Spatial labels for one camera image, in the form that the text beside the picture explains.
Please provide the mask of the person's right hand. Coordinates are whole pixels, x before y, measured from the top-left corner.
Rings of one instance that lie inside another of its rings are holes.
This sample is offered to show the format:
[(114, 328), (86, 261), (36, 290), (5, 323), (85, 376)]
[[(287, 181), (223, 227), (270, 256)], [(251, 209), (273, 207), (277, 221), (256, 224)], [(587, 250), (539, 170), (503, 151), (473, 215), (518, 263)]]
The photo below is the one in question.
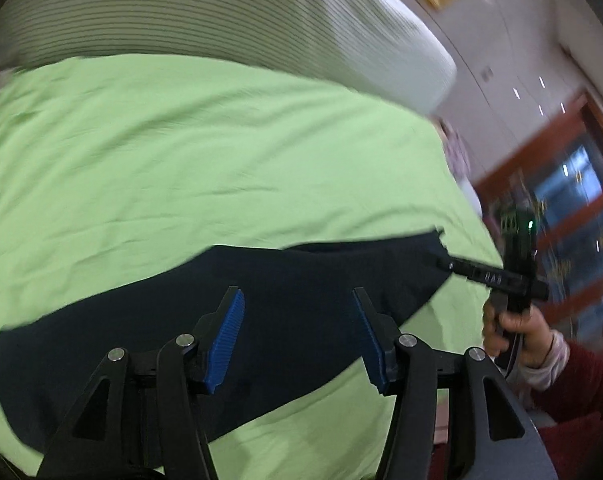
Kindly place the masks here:
[(539, 368), (549, 356), (554, 333), (548, 326), (541, 311), (531, 306), (526, 312), (498, 312), (495, 306), (487, 301), (483, 313), (484, 349), (488, 356), (496, 358), (510, 347), (504, 333), (509, 332), (523, 337), (519, 363), (531, 368)]

